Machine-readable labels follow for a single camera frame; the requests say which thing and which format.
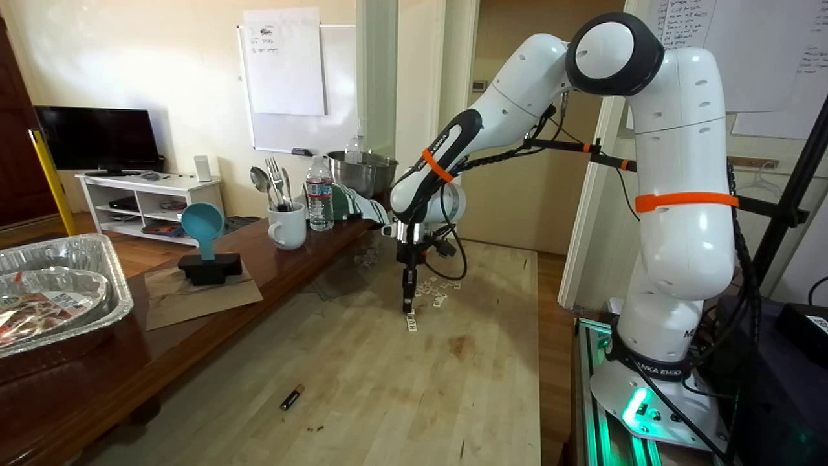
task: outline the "metal tray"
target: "metal tray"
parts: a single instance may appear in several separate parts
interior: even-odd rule
[[[47,334],[0,347],[0,359],[105,328],[122,322],[135,305],[123,281],[123,269],[105,235],[97,235],[97,234],[70,235],[70,239],[25,244],[17,249],[0,252],[0,275],[13,275],[22,269],[50,269],[50,268],[70,268],[70,269],[87,269],[87,273],[104,275],[105,305],[97,305],[83,314],[81,319],[65,326],[56,326]]]

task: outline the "wall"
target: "wall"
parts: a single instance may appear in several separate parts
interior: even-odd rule
[[[207,156],[228,213],[264,214],[248,182],[262,154],[248,143],[236,23],[244,10],[311,6],[323,23],[356,15],[356,0],[4,0],[2,15],[34,104],[144,106],[167,172],[193,173],[191,156]],[[301,185],[308,160],[285,169]]]
[[[625,10],[641,14],[650,0],[625,0]],[[625,106],[620,98],[605,98],[598,123],[598,137],[605,143],[605,154],[633,159],[632,132],[624,128]],[[781,137],[730,137],[730,156],[771,159],[777,169],[738,169],[738,191],[746,198],[778,202],[788,173],[797,167],[804,139]],[[633,195],[633,176],[625,176],[628,195]],[[812,178],[803,208],[815,213],[828,191],[828,163],[819,167]],[[628,273],[638,249],[638,231],[624,205],[624,187],[616,173],[599,167],[588,169],[588,182],[575,220],[575,244],[570,246],[570,262],[561,283],[558,304],[563,309],[605,309],[610,299],[624,299]],[[747,246],[756,253],[760,235],[768,226],[766,218],[740,213]],[[760,293],[773,295],[792,252],[797,249],[808,226],[792,227],[777,252],[777,259],[762,281]]]

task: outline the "wooden floor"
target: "wooden floor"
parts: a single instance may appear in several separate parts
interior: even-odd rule
[[[148,273],[187,246],[114,235],[123,275]],[[572,424],[572,317],[555,305],[563,259],[539,253],[541,463],[558,463]]]

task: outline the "cup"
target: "cup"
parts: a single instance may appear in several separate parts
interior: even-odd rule
[[[301,249],[308,240],[304,208],[301,202],[280,202],[268,211],[266,235],[282,252]]]

